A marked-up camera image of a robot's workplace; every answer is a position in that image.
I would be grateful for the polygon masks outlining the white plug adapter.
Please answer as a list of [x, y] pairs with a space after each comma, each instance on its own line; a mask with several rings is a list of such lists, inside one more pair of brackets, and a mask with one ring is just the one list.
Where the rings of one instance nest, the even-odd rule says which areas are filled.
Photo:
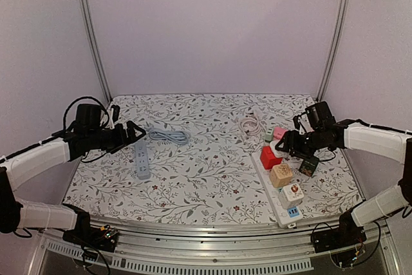
[[276, 158], [283, 158], [285, 156], [285, 153], [282, 151], [278, 151], [276, 149], [276, 145], [278, 142], [279, 142], [278, 140], [273, 140], [269, 143], [269, 146], [270, 146], [271, 152], [273, 152]]

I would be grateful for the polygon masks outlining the red cube socket adapter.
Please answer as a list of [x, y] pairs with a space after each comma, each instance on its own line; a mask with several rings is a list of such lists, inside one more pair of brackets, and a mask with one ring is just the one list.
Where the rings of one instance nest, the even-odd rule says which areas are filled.
[[260, 161], [266, 170], [272, 169], [283, 161], [283, 155], [273, 152], [270, 146], [263, 146], [260, 154]]

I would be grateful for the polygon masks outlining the dark green cube socket adapter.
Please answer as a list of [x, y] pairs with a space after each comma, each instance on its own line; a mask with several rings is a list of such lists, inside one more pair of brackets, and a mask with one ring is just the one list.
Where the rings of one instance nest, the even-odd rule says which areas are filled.
[[303, 159], [298, 171], [308, 177], [313, 177], [319, 164], [319, 159], [315, 156]]

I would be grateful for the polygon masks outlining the white cube adapter red flower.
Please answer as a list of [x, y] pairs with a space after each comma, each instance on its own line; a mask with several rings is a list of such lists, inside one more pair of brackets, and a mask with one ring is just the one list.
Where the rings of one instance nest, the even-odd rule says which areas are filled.
[[299, 205], [304, 199], [304, 193], [299, 184], [288, 184], [279, 192], [279, 201], [284, 209]]

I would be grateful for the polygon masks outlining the long white power strip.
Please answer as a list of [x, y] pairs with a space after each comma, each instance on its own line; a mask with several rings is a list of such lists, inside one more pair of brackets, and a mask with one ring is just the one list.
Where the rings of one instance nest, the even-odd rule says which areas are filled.
[[273, 187], [269, 175], [269, 170], [265, 170], [260, 161], [258, 153], [251, 154], [251, 161], [255, 167], [256, 173], [263, 185], [269, 205], [276, 217], [276, 222], [280, 228], [293, 229], [297, 227], [297, 222], [303, 218], [302, 211], [298, 206], [285, 209], [279, 200], [281, 188]]

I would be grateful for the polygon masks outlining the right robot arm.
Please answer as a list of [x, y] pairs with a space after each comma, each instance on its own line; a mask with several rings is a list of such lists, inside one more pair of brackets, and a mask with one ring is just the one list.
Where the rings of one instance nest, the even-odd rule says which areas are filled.
[[411, 132], [397, 131], [361, 120], [320, 122], [307, 133], [287, 131], [275, 149], [309, 160], [321, 149], [363, 152], [380, 163], [392, 161], [403, 169], [401, 179], [375, 196], [348, 209], [336, 228], [314, 230], [310, 241], [316, 252], [349, 247], [366, 239], [365, 226], [389, 218], [411, 205]]

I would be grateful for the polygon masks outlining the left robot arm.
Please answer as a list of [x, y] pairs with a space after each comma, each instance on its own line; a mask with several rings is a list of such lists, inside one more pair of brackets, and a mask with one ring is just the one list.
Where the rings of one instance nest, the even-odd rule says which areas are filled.
[[1, 233], [19, 229], [60, 229], [63, 239], [80, 246], [113, 251], [116, 241], [90, 224], [88, 212], [69, 204], [50, 205], [18, 199], [14, 193], [35, 176], [92, 150], [114, 154], [145, 136], [129, 121], [112, 128], [75, 126], [1, 159]]

